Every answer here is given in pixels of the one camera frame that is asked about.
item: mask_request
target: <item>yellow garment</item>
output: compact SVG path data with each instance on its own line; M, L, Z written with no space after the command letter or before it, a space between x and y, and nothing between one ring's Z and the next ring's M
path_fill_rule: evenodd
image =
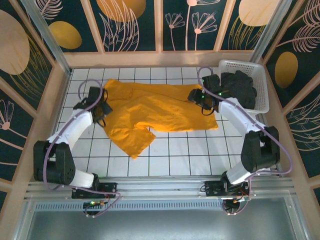
M109 138L132 158L155 139L158 132L217 129L215 115L204 116L201 108L188 102L192 89L200 85L123 83L110 79L104 86L113 112L105 117Z

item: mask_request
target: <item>white plastic basket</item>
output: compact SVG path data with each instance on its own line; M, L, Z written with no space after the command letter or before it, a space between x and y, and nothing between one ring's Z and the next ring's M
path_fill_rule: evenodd
M260 64L246 61L221 60L219 73L233 73L240 70L253 79L253 87L257 91L254 109L245 109L251 115L265 114L269 111L269 97L265 68Z

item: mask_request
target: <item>dark green wallpaper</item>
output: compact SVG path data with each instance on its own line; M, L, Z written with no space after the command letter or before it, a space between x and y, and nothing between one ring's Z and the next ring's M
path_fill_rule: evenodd
M97 0L90 0L90 3L106 52L156 50L153 0L125 0L125 7L119 0L99 0L99 4L107 10L100 8Z
M320 71L320 2L306 0L266 67L284 107Z
M242 0L236 0L235 2L221 50L253 50L265 29L265 25L248 26L242 23L239 17L241 1Z
M206 0L189 6L187 1L164 0L163 50L213 50L226 2Z
M286 116L305 170L312 178L320 174L320 85Z
M0 178L12 181L33 118L0 90Z
M6 196L7 196L7 193L6 193L6 192L0 191L0 213L1 213L2 206L3 206L4 203L5 203Z
M52 65L7 0L0 16L0 77L37 109Z

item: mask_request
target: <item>white tile floor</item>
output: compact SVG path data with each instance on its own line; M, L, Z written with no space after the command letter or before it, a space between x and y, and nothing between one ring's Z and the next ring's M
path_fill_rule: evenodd
M209 75L203 70L200 76ZM91 68L75 69L65 99L59 126L68 120L79 102L78 88L83 80L108 79L143 84L196 84L196 67ZM84 84L82 94L94 83ZM240 161L243 139L235 127L215 113L218 129L188 132L155 132L156 139L133 160L117 147L99 125L91 125L72 149L77 168L100 177L207 176L221 175Z

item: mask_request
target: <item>gray metal surface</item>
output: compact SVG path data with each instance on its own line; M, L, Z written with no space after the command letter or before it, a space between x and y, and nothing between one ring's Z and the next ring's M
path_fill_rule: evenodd
M35 212L28 240L293 240L283 199L255 199L245 211L221 209L110 211L99 218L82 212Z

